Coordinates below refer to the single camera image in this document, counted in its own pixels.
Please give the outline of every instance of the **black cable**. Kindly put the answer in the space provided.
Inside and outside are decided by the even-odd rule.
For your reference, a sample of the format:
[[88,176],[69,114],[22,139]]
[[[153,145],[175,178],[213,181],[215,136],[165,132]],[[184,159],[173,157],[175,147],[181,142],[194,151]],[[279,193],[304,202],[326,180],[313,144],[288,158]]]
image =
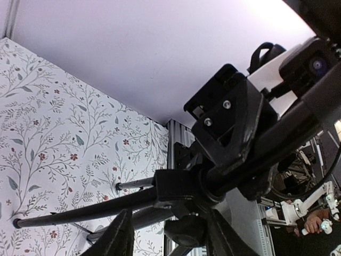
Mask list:
[[332,172],[334,171],[336,165],[339,163],[340,161],[340,157],[341,157],[341,143],[339,144],[339,149],[336,153],[335,159],[331,165],[331,167],[329,168],[328,172],[326,173],[326,175],[323,177],[322,180],[320,180],[319,183],[317,183],[312,189],[310,189],[309,191],[302,193],[302,194],[298,194],[298,195],[294,195],[294,196],[288,196],[285,195],[279,191],[277,191],[275,188],[271,188],[271,191],[278,197],[280,197],[281,199],[285,199],[285,200],[295,200],[295,199],[305,199],[307,197],[309,197],[312,193],[314,193],[319,187],[321,187],[325,181],[329,178],[329,176],[332,174]]

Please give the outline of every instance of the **bolt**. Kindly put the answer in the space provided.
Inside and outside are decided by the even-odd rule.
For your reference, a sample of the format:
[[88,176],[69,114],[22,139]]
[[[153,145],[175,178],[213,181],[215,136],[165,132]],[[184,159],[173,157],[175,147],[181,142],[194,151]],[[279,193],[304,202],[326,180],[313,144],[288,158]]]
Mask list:
[[315,70],[321,69],[322,66],[323,66],[323,64],[322,64],[322,62],[320,60],[315,60],[313,62],[313,67],[314,67]]
[[204,120],[204,124],[206,126],[211,126],[213,124],[213,122],[212,122],[212,120],[210,118],[207,118],[207,119]]
[[229,100],[225,100],[223,103],[223,107],[226,109],[230,109],[231,108],[231,103]]

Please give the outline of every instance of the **camera lens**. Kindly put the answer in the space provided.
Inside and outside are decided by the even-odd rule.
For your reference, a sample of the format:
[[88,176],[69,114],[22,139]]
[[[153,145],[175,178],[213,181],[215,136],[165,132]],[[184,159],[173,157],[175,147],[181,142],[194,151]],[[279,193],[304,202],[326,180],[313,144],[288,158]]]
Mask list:
[[315,76],[321,77],[327,73],[328,65],[324,58],[315,57],[310,60],[309,69]]

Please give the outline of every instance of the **floral pattern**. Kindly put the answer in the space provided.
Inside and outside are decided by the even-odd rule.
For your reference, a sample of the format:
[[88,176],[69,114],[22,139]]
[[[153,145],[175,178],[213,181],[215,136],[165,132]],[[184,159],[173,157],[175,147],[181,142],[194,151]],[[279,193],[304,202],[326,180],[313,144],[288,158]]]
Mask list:
[[[69,224],[14,229],[31,218],[131,193],[117,182],[167,162],[167,130],[5,38],[0,40],[0,256],[80,255]],[[113,217],[79,223],[95,231]],[[161,256],[162,224],[135,234],[135,255]]]

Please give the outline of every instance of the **person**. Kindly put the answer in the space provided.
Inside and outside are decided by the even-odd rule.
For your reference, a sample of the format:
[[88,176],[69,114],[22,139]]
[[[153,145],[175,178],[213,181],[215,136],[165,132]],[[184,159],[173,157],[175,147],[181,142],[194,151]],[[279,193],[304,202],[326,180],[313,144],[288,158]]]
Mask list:
[[[321,229],[324,219],[333,222],[332,232],[327,235]],[[304,223],[309,234],[302,237],[301,256],[330,256],[330,253],[341,244],[341,222],[335,221],[329,209],[320,209],[310,213]]]

